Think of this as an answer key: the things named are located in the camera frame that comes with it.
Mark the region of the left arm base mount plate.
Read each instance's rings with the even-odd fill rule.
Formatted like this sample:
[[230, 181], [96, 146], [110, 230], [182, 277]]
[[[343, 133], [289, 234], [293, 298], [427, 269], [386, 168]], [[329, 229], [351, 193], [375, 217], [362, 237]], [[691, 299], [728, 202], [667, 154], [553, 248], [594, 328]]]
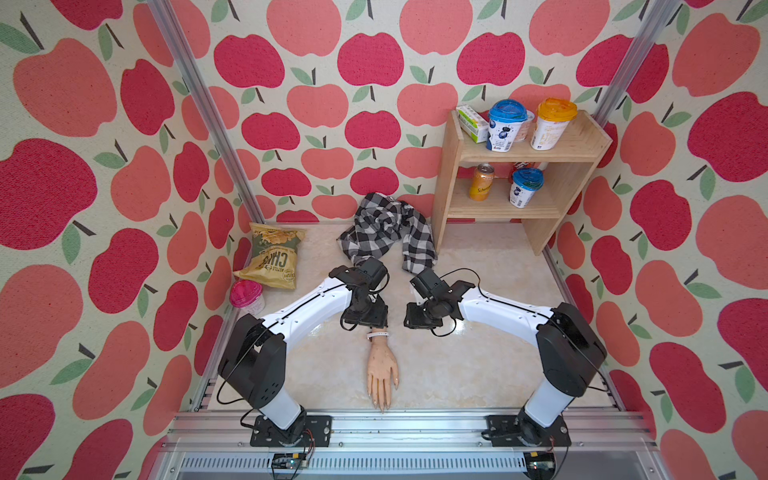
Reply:
[[250, 445], [264, 448], [328, 447], [332, 432], [332, 416], [301, 413], [286, 429], [260, 416], [252, 429]]

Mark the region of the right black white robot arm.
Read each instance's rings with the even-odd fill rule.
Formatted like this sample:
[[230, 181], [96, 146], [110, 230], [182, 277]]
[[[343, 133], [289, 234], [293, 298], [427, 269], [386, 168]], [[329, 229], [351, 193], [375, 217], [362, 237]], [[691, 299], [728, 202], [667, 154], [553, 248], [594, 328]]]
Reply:
[[447, 317], [494, 327], [535, 346], [544, 379], [518, 414], [490, 415], [484, 440], [494, 447], [569, 447], [563, 411], [582, 397], [599, 373], [607, 350], [580, 310], [566, 302], [543, 307], [484, 292], [479, 284], [448, 284], [426, 269], [410, 280], [422, 298], [407, 304], [404, 326], [431, 332]]

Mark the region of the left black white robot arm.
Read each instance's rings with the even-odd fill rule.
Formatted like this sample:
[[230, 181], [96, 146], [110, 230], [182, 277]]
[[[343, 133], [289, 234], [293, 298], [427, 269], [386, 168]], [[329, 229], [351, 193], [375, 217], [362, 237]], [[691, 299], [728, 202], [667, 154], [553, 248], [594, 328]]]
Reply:
[[306, 409], [284, 387], [286, 359], [293, 346], [335, 316], [344, 331], [358, 326], [370, 329], [368, 394], [382, 410], [391, 405], [399, 373], [388, 346], [388, 307], [380, 295], [388, 279], [387, 268], [373, 258], [353, 267], [339, 266], [318, 287], [284, 309], [263, 318], [245, 314], [236, 321], [218, 372], [241, 401], [260, 413], [247, 426], [254, 446], [261, 443], [259, 436], [273, 446], [294, 446], [304, 439], [320, 443], [320, 436], [307, 425]]

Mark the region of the mannequin hand with silver nails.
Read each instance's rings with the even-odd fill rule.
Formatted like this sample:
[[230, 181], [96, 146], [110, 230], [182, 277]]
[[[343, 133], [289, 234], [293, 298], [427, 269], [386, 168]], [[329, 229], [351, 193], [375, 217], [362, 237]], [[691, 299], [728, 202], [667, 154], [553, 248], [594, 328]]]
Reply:
[[396, 356], [388, 345], [388, 337], [369, 341], [366, 384], [369, 398], [381, 412], [392, 404], [393, 390], [399, 386], [399, 368]]

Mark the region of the black white plaid shirt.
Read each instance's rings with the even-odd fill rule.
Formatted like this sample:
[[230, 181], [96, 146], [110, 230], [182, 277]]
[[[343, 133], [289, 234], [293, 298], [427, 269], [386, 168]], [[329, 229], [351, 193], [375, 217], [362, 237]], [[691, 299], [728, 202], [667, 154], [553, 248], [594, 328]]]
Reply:
[[353, 217], [353, 225], [337, 239], [354, 265], [380, 259], [393, 245], [402, 245], [402, 268], [419, 274], [438, 260], [431, 226], [413, 205], [377, 192], [367, 194]]

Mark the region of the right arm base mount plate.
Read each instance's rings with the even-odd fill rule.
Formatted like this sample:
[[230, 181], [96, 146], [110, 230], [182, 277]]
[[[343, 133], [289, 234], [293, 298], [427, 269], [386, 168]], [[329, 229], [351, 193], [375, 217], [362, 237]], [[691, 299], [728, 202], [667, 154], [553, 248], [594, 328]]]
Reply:
[[572, 444], [562, 416], [558, 416], [548, 427], [542, 427], [524, 412], [519, 415], [489, 415], [485, 420], [486, 429], [481, 436], [493, 447], [551, 449], [570, 447]]

